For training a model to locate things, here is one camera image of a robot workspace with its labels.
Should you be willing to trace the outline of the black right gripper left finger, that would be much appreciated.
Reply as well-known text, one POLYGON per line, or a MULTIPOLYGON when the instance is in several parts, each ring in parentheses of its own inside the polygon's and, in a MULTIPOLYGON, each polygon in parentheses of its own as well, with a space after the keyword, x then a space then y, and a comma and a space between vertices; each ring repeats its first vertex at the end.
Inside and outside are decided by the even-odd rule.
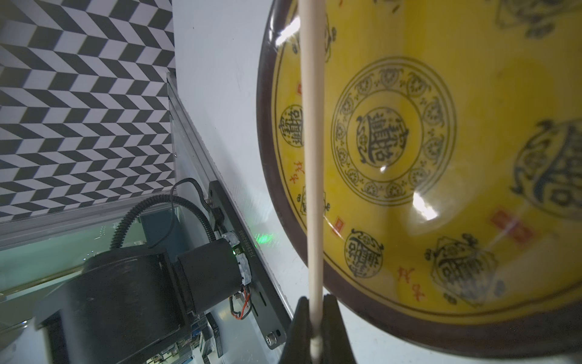
POLYGON ((312 362, 310 354, 312 327, 307 297, 299 299, 286 336, 286 344, 279 364, 310 364, 312 362))

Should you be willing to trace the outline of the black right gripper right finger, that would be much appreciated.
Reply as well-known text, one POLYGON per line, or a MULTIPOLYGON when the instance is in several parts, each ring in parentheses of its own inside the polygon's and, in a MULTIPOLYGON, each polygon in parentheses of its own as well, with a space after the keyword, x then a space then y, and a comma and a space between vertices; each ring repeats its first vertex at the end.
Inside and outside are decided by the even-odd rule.
POLYGON ((332 294, 324 296, 321 334, 323 363, 356 364, 338 301, 332 294))

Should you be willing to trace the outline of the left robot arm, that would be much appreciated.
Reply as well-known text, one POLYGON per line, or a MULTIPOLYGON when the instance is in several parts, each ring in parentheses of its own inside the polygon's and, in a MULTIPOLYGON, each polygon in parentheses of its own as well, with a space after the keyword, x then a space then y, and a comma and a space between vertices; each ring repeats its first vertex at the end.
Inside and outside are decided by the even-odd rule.
POLYGON ((123 247, 86 261, 34 312, 54 363, 144 363, 192 331, 239 291, 242 276, 224 239, 180 254, 123 247))

